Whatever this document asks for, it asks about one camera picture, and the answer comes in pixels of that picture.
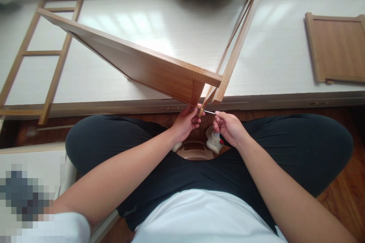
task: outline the dark pants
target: dark pants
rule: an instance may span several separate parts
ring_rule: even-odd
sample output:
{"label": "dark pants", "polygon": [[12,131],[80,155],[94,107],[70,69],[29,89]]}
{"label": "dark pants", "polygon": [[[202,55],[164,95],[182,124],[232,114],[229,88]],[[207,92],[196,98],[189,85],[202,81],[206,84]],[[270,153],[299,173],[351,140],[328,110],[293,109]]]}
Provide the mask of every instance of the dark pants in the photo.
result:
{"label": "dark pants", "polygon": [[[341,172],[353,150],[350,133],[338,122],[320,115],[266,117],[243,125],[276,163],[314,197]],[[159,124],[133,118],[91,116],[71,129],[66,151],[77,170],[85,174],[165,130]],[[117,210],[134,230],[157,205],[188,189],[233,194],[246,201],[275,231],[275,222],[235,148],[209,161],[188,161],[170,151]]]}

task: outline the knee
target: knee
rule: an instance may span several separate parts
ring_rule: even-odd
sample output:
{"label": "knee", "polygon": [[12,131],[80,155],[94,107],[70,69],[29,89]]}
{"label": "knee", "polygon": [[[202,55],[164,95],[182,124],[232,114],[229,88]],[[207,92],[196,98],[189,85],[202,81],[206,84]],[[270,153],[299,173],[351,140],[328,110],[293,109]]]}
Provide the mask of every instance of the knee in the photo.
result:
{"label": "knee", "polygon": [[65,141],[66,153],[71,161],[77,158],[80,153],[83,153],[86,148],[93,145],[93,141],[98,135],[97,129],[101,128],[105,119],[104,115],[89,116],[71,128]]}
{"label": "knee", "polygon": [[66,137],[66,147],[72,148],[72,145],[76,141],[81,141],[84,138],[89,138],[93,128],[98,128],[100,123],[105,119],[104,115],[89,116],[78,123],[76,123],[68,132]]}
{"label": "knee", "polygon": [[354,140],[350,132],[338,121],[326,116],[306,114],[306,118],[311,123],[315,137],[346,164],[354,150]]}

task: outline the white shirt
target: white shirt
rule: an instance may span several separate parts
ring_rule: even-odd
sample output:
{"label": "white shirt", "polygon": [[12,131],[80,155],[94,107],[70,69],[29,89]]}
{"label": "white shirt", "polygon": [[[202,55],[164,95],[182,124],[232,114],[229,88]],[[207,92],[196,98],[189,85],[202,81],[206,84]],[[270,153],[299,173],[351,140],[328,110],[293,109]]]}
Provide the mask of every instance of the white shirt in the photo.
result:
{"label": "white shirt", "polygon": [[[16,236],[15,242],[87,243],[89,239],[90,227],[84,216],[61,213],[54,216],[54,222],[38,222],[37,228],[25,230]],[[286,241],[275,235],[254,209],[238,197],[191,189],[162,202],[136,228],[133,243],[152,242]]]}

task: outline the wooden ladder frame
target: wooden ladder frame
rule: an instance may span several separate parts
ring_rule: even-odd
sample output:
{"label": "wooden ladder frame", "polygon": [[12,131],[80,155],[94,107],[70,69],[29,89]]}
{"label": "wooden ladder frame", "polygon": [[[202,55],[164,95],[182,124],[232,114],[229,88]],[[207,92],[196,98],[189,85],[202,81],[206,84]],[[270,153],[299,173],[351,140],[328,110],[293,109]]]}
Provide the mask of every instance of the wooden ladder frame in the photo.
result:
{"label": "wooden ladder frame", "polygon": [[[55,1],[77,1],[75,7],[66,8],[44,8],[47,2]],[[84,0],[41,0],[37,8],[42,8],[50,12],[73,12],[72,20],[77,21],[80,15],[81,7]],[[72,37],[67,34],[61,50],[34,50],[28,51],[29,43],[33,37],[34,31],[40,19],[40,14],[35,12],[24,40],[20,46],[18,54],[15,58],[13,66],[10,69],[9,75],[4,83],[0,93],[0,116],[2,115],[26,115],[26,116],[40,116],[38,124],[42,125],[47,121],[49,112],[52,107],[53,99],[56,94],[57,86],[61,78],[62,70],[66,61],[68,49],[70,48]],[[4,109],[6,100],[10,93],[11,87],[15,81],[16,75],[22,64],[24,56],[59,56],[57,66],[53,74],[51,84],[48,89],[47,97],[43,109],[29,110],[29,109]]]}
{"label": "wooden ladder frame", "polygon": [[228,41],[227,47],[223,53],[222,59],[218,65],[218,69],[217,69],[217,73],[220,72],[221,68],[222,68],[222,64],[224,63],[225,57],[227,55],[228,49],[232,43],[233,38],[235,37],[238,28],[240,25],[241,29],[238,33],[238,37],[236,40],[236,43],[233,47],[233,50],[231,52],[231,55],[229,56],[228,62],[225,66],[224,72],[223,72],[223,80],[221,82],[221,85],[219,87],[213,87],[210,86],[208,92],[207,92],[207,96],[204,99],[203,105],[200,109],[199,112],[199,116],[201,116],[204,108],[207,106],[208,103],[210,103],[211,101],[213,101],[213,104],[219,104],[222,102],[223,97],[224,97],[224,93],[228,87],[228,83],[229,80],[231,79],[233,70],[235,68],[235,65],[237,63],[238,60],[238,56],[241,53],[241,49],[244,43],[244,40],[246,39],[248,30],[250,28],[252,19],[254,18],[257,6],[259,5],[259,1],[260,0],[246,0],[241,14],[238,17],[237,23],[233,29],[233,33]]}

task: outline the wooden floor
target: wooden floor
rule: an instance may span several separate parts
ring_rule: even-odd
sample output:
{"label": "wooden floor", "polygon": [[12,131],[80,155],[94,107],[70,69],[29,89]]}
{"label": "wooden floor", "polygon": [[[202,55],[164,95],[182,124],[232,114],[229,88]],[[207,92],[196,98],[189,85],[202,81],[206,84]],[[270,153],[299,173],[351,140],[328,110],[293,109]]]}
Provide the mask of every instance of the wooden floor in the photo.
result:
{"label": "wooden floor", "polygon": [[[321,114],[333,118],[343,124],[354,138],[354,154],[348,165],[326,189],[318,200],[359,240],[365,242],[365,148],[357,134],[353,119],[346,108],[318,108],[291,110],[249,110],[231,111],[240,120],[248,121],[261,117],[289,115],[298,113]],[[157,122],[171,126],[177,114],[133,115],[145,121]],[[42,144],[65,140],[69,128],[47,131],[36,131],[37,128],[73,125],[84,117],[53,118],[47,125],[38,126],[37,121],[23,121],[16,144],[17,146]],[[193,131],[189,139],[206,140],[205,130],[211,125],[213,115],[207,114],[202,119],[201,127]],[[103,243],[130,242],[133,233],[128,229],[124,219],[119,219],[103,239]]]}

